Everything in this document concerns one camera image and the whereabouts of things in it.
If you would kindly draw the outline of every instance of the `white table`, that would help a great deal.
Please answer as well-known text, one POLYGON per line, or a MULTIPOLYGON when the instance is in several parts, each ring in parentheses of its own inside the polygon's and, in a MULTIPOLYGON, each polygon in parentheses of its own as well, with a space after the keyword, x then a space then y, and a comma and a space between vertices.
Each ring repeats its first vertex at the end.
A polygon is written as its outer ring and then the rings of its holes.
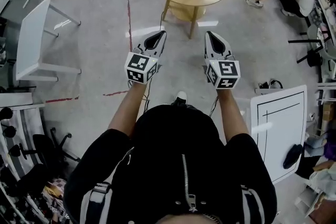
POLYGON ((81 73, 81 69, 50 65, 41 61, 43 33, 46 32, 58 37, 58 33, 44 27, 49 8, 63 15, 75 24, 81 24, 79 20, 68 16, 56 8, 50 0, 44 0, 34 8, 22 21, 17 48, 16 80, 58 81, 58 77, 31 75, 36 70, 50 70, 74 74, 81 73))
POLYGON ((305 139, 307 118, 307 87, 302 85, 253 97, 251 135, 273 184, 298 169, 300 158, 289 169, 283 168, 288 151, 305 139))

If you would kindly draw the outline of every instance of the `hand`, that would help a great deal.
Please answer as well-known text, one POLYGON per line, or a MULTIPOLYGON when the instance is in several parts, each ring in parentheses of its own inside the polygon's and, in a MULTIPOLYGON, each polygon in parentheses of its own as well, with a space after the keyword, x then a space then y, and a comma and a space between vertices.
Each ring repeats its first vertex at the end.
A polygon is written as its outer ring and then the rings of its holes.
POLYGON ((321 163, 321 164, 318 164, 317 166, 313 167, 313 170, 315 172, 317 171, 321 171, 321 170, 324 170, 324 169, 330 169, 330 167, 334 164, 334 161, 326 161, 324 163, 321 163))

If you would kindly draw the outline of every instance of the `cable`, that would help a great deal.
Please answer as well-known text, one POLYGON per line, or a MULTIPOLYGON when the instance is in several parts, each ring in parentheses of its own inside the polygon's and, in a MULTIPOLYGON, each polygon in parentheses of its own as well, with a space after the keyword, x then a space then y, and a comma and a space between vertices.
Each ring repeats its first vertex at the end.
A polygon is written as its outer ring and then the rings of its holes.
POLYGON ((160 31, 161 31, 161 25, 162 25, 162 17, 163 17, 163 13, 164 13, 164 12, 162 12, 162 14, 161 14, 161 20, 160 20, 160 31))
POLYGON ((217 106, 217 102, 218 102, 218 96, 216 97, 214 103, 212 104, 211 106, 211 110, 210 110, 210 114, 209 114, 209 117, 211 118, 212 114, 214 113, 215 109, 216 109, 216 106, 217 106))
POLYGON ((151 83, 152 83, 152 80, 149 82, 149 87, 148 87, 148 93, 147 93, 147 96, 146 95, 144 95, 145 97, 146 97, 146 100, 145 100, 145 107, 144 107, 144 109, 143 109, 143 114, 145 113, 145 112, 147 112, 147 110, 148 110, 148 105, 149 105, 149 94, 150 94, 150 91, 151 91, 151 83))

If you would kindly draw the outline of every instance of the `floor marking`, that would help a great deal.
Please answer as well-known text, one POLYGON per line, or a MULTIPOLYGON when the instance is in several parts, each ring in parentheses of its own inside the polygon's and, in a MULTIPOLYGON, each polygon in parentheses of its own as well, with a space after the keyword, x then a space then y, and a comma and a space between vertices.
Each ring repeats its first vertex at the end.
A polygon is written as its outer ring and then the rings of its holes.
POLYGON ((130 5, 130 0, 127 0, 127 15, 128 15, 128 22, 129 22, 129 25, 130 25, 130 29, 128 30, 128 33, 130 35, 130 51, 132 51, 133 46, 132 46, 131 5, 130 5))
POLYGON ((122 92, 107 93, 107 94, 103 94, 103 96, 112 96, 112 95, 116 95, 116 94, 120 94, 120 93, 126 93, 126 92, 128 92, 128 90, 127 91, 122 91, 122 92))
POLYGON ((55 103, 55 102, 71 101, 71 100, 78 100, 78 99, 79 99, 79 96, 75 98, 62 98, 62 99, 47 100, 46 103, 55 103))

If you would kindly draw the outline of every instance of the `concrete floor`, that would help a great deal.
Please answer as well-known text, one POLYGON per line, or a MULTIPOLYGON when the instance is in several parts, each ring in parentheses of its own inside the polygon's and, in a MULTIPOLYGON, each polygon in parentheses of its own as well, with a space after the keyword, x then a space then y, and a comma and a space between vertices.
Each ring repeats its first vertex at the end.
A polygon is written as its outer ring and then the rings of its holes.
MULTIPOLYGON (((33 82, 36 102, 72 98, 69 101, 47 103, 44 118, 48 128, 55 126, 59 138, 73 134, 65 148, 82 156, 88 146, 106 130, 124 93, 107 94, 128 89, 124 62, 130 49, 127 3, 130 2, 133 44, 141 36, 158 30, 165 0, 52 0, 65 12, 82 21, 59 27, 57 39, 45 37, 46 62, 82 69, 82 74, 57 74, 59 81, 33 82)), ((33 0, 28 3, 31 8, 33 0)), ((234 96, 248 99, 259 82, 271 78, 282 82, 285 88, 306 84, 308 113, 314 111, 316 71, 302 57, 304 44, 289 45, 288 39, 298 37, 305 30, 305 22, 288 18, 280 12, 276 0, 265 0, 262 9, 248 6, 244 0, 222 0, 207 8, 196 26, 194 38, 189 40, 189 23, 181 22, 168 12, 163 26, 167 31, 162 69, 155 76, 150 93, 149 108, 173 101, 180 90, 188 94, 188 102, 209 114, 216 92, 205 82, 202 65, 204 34, 212 30, 222 35, 231 45, 239 60, 242 78, 234 89, 234 96)), ((66 19, 50 12, 47 26, 53 28, 66 19)), ((223 138, 219 107, 213 120, 223 138)), ((278 207, 285 212, 302 192, 301 179, 292 175, 276 185, 278 207)))

